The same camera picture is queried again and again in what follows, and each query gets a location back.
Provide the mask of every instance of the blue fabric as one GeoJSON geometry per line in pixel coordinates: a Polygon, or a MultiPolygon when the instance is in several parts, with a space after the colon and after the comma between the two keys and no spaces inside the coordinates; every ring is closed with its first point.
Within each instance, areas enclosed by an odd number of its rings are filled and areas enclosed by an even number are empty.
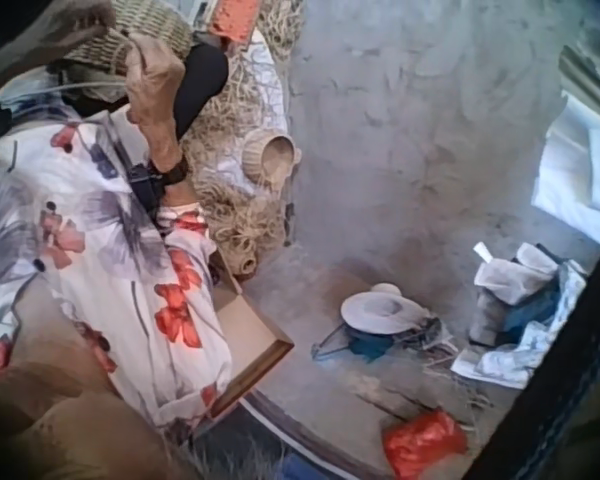
{"type": "Polygon", "coordinates": [[[292,453],[281,460],[276,480],[329,480],[329,477],[301,456],[292,453]]]}
{"type": "Polygon", "coordinates": [[[382,357],[393,347],[395,342],[393,335],[374,335],[349,326],[346,327],[345,331],[350,338],[349,350],[355,355],[365,357],[368,363],[382,357]]]}
{"type": "MultiPolygon", "coordinates": [[[[536,248],[551,258],[554,262],[562,264],[564,258],[550,252],[544,245],[536,244],[536,248]]],[[[560,279],[555,277],[541,290],[525,298],[515,307],[512,307],[504,320],[502,332],[496,336],[496,345],[518,344],[524,329],[531,321],[548,325],[560,301],[560,279]]]]}

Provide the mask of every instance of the black watch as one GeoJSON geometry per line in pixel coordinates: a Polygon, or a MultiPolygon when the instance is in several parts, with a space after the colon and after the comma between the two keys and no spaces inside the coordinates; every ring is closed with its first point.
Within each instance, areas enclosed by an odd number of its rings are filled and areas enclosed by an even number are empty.
{"type": "Polygon", "coordinates": [[[184,181],[188,174],[189,163],[184,155],[180,162],[168,172],[159,172],[153,163],[149,163],[148,166],[135,165],[127,171],[133,193],[152,218],[155,217],[155,212],[160,207],[165,187],[184,181]]]}
{"type": "Polygon", "coordinates": [[[187,158],[184,154],[178,164],[168,172],[160,172],[152,162],[149,163],[151,177],[159,181],[163,187],[183,182],[186,180],[187,175],[189,175],[189,171],[189,162],[187,162],[187,158]]]}

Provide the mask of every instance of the small pot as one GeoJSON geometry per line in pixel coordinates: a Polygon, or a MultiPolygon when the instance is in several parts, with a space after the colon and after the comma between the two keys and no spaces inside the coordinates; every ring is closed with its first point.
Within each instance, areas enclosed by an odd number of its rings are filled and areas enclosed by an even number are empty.
{"type": "Polygon", "coordinates": [[[280,193],[301,157],[300,149],[286,133],[276,129],[258,129],[245,138],[242,170],[256,185],[280,193]]]}

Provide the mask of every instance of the wicker basket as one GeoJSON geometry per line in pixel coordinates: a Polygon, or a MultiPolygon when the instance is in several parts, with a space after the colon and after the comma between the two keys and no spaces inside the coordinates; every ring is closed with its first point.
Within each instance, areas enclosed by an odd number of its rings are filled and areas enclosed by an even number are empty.
{"type": "Polygon", "coordinates": [[[279,193],[300,156],[300,150],[286,133],[266,128],[254,130],[245,138],[242,170],[256,185],[279,193]]]}
{"type": "MultiPolygon", "coordinates": [[[[184,17],[160,0],[113,0],[116,30],[144,33],[164,40],[184,60],[193,45],[193,28],[184,17]]],[[[126,43],[112,35],[97,38],[66,56],[111,74],[126,75],[126,43]]]]}

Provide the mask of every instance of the floral dress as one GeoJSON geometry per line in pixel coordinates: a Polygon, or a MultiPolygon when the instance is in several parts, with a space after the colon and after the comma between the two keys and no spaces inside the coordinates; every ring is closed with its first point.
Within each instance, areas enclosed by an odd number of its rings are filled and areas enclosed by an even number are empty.
{"type": "Polygon", "coordinates": [[[195,424],[231,376],[200,206],[163,207],[154,223],[111,122],[36,104],[17,118],[0,139],[0,372],[14,301],[42,277],[128,404],[158,427],[195,424]]]}

